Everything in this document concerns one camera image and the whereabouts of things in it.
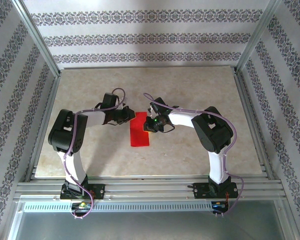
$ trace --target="wallpaper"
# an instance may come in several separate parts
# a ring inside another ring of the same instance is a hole
[[[0,238],[24,178],[54,76],[10,0],[0,0]]]
[[[300,0],[280,3],[242,76],[300,232]]]
[[[269,0],[24,0],[58,66],[235,66]]]

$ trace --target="wire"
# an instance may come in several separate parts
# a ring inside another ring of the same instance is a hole
[[[234,204],[231,206],[231,208],[228,209],[228,211],[226,211],[224,213],[224,215],[228,214],[228,212],[230,210],[232,210],[235,205],[237,204],[237,202],[239,201],[239,198],[241,197],[241,194],[244,190],[244,179],[241,177],[241,176],[237,176],[237,175],[233,175],[233,174],[230,174],[227,169],[226,169],[226,155],[227,155],[227,152],[233,147],[233,145],[236,143],[237,141],[237,130],[235,128],[235,126],[232,124],[232,122],[230,122],[227,118],[225,118],[224,116],[221,116],[217,113],[214,113],[214,112],[210,112],[210,111],[204,111],[204,110],[190,110],[190,109],[184,109],[184,108],[175,108],[175,107],[171,107],[171,106],[168,106],[168,105],[165,105],[165,104],[162,104],[162,103],[159,103],[157,101],[155,101],[155,99],[149,94],[149,93],[144,93],[143,94],[147,99],[149,99],[151,102],[155,103],[156,105],[159,105],[161,107],[164,107],[164,108],[167,108],[167,109],[171,109],[171,110],[176,110],[176,111],[179,111],[179,112],[184,112],[184,113],[192,113],[192,114],[208,114],[208,115],[212,115],[212,116],[215,116],[217,118],[220,118],[222,120],[224,120],[227,124],[229,124],[229,126],[231,127],[232,131],[233,131],[233,141],[230,143],[230,145],[224,150],[223,152],[223,157],[222,157],[222,165],[223,165],[223,171],[225,173],[227,173],[230,177],[232,178],[236,178],[236,179],[240,179],[241,182],[242,182],[242,186],[241,186],[241,190],[238,194],[238,197],[235,199],[235,202]]]
[[[94,208],[94,197],[92,196],[92,194],[86,189],[84,188],[69,172],[68,168],[67,168],[67,164],[66,164],[66,159],[67,159],[67,156],[70,156],[72,150],[73,150],[73,147],[74,147],[74,144],[75,144],[75,139],[76,139],[76,135],[77,135],[77,124],[78,124],[78,115],[79,114],[82,114],[82,113],[88,113],[88,112],[103,112],[103,111],[108,111],[108,110],[112,110],[112,109],[116,109],[118,108],[121,104],[124,103],[125,99],[126,99],[126,92],[123,88],[121,87],[117,87],[115,88],[111,93],[113,94],[116,90],[121,90],[123,92],[123,99],[115,106],[113,107],[109,107],[109,108],[103,108],[103,109],[99,109],[99,108],[92,108],[92,109],[84,109],[84,110],[81,110],[81,111],[77,111],[74,115],[74,123],[73,123],[73,135],[72,135],[72,140],[71,140],[71,144],[70,144],[70,147],[68,149],[68,151],[64,154],[63,156],[63,167],[64,167],[64,170],[65,172],[70,176],[70,178],[75,182],[75,184],[81,188],[83,191],[85,191],[90,199],[91,199],[91,207],[90,209],[82,216],[78,216],[76,214],[76,210],[72,213],[72,215],[74,216],[74,218],[76,219],[83,219],[84,217],[86,217],[91,211],[92,209]]]

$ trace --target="red rectangle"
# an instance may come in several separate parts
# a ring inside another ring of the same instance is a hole
[[[130,144],[131,147],[149,146],[149,133],[144,131],[146,112],[136,112],[135,118],[130,121]]]

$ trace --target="marble tabletop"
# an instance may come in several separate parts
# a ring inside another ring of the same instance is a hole
[[[73,112],[93,108],[105,93],[124,88],[126,103],[135,112],[146,112],[143,93],[161,97],[166,104],[204,110],[216,107],[236,127],[238,139],[227,155],[234,174],[260,174],[251,133],[229,66],[69,69],[62,72],[35,176],[63,177],[61,160],[48,144],[48,134],[61,109]],[[97,125],[86,129],[80,150],[88,176],[144,176],[209,174],[207,151],[194,129],[149,134],[150,146],[130,146],[130,124]]]

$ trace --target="red cloth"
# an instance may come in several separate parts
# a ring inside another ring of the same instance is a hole
[[[149,133],[144,131],[144,123],[147,113],[136,112],[135,118],[130,121],[130,144],[131,147],[147,147],[149,146]]]

